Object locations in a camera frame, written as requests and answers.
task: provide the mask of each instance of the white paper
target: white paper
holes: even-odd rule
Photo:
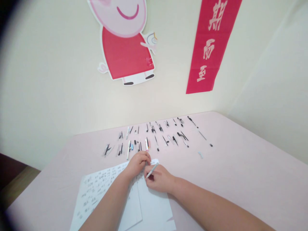
[[[70,231],[78,231],[128,162],[84,176],[81,179]],[[137,184],[131,183],[118,231],[125,231],[142,220]]]
[[[151,165],[158,163],[153,159]],[[149,189],[144,179],[144,171],[136,177],[139,200],[142,212],[142,221],[129,229],[129,231],[151,231],[151,230],[176,230],[167,193],[160,193]]]
[[[151,165],[158,163],[154,159]],[[81,180],[70,231],[78,231],[103,198],[114,179],[126,168],[128,162],[87,176]],[[147,187],[144,170],[134,178],[118,231],[173,231],[176,230],[167,193]]]

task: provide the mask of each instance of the chinese calligraphy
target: chinese calligraphy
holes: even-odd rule
[[[215,6],[213,7],[213,18],[210,20],[210,25],[208,26],[209,30],[211,30],[212,26],[213,26],[213,30],[219,30],[222,15],[224,14],[227,3],[228,1],[225,1],[224,3],[222,3],[221,0],[218,1],[218,4],[215,3]]]
[[[203,59],[207,60],[210,58],[211,53],[215,47],[214,44],[211,45],[211,43],[213,42],[215,42],[215,39],[212,39],[212,38],[206,41],[206,46],[204,47],[204,52],[203,52]]]
[[[205,76],[205,68],[206,67],[207,66],[200,67],[199,78],[197,79],[197,82],[205,79],[205,78],[203,78],[203,76]]]

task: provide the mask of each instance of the forearm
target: forearm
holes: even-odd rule
[[[112,183],[80,231],[115,230],[127,198],[131,179],[123,171]]]
[[[208,231],[273,230],[236,204],[184,179],[175,178],[171,194]]]

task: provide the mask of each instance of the person's left hand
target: person's left hand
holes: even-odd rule
[[[129,161],[128,166],[123,172],[132,180],[144,168],[146,162],[151,165],[151,156],[146,151],[137,152]]]

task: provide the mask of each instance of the floor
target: floor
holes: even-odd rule
[[[4,209],[7,209],[14,202],[40,172],[40,170],[27,166],[0,192]]]

